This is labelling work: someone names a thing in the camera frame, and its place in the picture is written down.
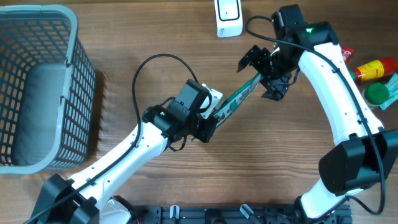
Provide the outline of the green 3M gloves packet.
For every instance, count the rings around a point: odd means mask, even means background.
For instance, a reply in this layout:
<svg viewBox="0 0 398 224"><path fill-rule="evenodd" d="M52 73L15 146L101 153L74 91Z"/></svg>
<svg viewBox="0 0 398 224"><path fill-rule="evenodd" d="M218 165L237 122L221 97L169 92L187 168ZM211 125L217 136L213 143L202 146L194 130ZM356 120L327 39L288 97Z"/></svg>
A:
<svg viewBox="0 0 398 224"><path fill-rule="evenodd" d="M214 117L218 117L216 128L221 126L237 110L243 101L257 88L261 80L262 76L257 73L221 104L213 113Z"/></svg>

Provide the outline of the red coffee stick sachet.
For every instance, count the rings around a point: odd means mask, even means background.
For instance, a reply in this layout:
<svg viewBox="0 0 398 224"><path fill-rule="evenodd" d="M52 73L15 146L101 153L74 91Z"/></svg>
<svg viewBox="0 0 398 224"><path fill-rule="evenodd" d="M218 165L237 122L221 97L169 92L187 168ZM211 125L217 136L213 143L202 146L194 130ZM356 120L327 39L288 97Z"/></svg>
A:
<svg viewBox="0 0 398 224"><path fill-rule="evenodd" d="M350 60L350 58L353 56L354 53L355 53L354 49L350 47L344 47L341 51L344 63L348 63L348 61Z"/></svg>

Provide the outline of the green lid jar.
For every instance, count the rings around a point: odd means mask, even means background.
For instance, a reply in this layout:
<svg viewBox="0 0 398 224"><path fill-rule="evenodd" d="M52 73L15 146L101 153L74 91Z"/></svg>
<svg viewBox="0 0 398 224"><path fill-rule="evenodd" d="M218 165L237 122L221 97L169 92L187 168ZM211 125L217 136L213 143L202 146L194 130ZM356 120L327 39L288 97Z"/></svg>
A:
<svg viewBox="0 0 398 224"><path fill-rule="evenodd" d="M366 104L370 108L374 108L386 102L390 94L388 88L384 84L372 83L363 91L363 96Z"/></svg>

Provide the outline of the red sauce bottle green cap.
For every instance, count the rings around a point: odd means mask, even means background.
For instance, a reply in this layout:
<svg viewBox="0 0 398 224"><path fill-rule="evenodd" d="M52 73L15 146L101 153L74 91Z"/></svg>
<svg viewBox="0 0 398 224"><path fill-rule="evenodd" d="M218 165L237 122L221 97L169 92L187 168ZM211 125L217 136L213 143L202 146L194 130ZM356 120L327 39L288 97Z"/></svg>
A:
<svg viewBox="0 0 398 224"><path fill-rule="evenodd" d="M361 65L349 74L355 83L375 80L392 75L397 71L397 60L394 57L384 57Z"/></svg>

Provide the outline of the light teal tissue pack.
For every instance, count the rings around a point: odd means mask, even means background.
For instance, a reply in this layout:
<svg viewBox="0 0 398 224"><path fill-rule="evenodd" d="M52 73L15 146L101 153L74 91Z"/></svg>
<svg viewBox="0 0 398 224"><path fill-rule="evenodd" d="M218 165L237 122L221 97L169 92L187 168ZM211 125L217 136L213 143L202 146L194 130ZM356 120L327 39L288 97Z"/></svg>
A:
<svg viewBox="0 0 398 224"><path fill-rule="evenodd" d="M386 110L391 104L397 101L397 89L398 89L398 76L394 73L390 80L385 84L389 91L389 98L382 103L379 107L382 110Z"/></svg>

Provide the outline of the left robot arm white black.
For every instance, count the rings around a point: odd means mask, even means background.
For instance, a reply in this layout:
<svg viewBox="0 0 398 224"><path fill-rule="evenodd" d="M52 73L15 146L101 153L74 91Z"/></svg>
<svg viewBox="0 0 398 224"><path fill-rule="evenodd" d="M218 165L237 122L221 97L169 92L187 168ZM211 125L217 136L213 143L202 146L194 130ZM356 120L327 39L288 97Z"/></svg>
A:
<svg viewBox="0 0 398 224"><path fill-rule="evenodd" d="M126 223L131 213L114 203L114 193L146 162L172 143L193 136L208 142L223 94L187 80L176 97L145 110L134 130L88 168L63 179L51 176L43 185L28 223Z"/></svg>

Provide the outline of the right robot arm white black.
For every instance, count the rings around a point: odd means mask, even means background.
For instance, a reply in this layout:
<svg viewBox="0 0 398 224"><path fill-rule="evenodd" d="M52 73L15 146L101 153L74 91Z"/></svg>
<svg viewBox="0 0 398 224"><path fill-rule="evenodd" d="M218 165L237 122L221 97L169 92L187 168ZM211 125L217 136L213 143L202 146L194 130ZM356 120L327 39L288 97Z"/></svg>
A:
<svg viewBox="0 0 398 224"><path fill-rule="evenodd" d="M384 129L357 89L344 63L339 40L328 22L309 24L298 5L283 6L269 18L278 48L253 46L239 61L240 70L254 67L266 88L279 100L293 71L312 84L329 120L334 148L318 164L316 184L295 201L294 220L326 220L356 194L380 186L379 215L386 202L386 179L397 158L397 131Z"/></svg>

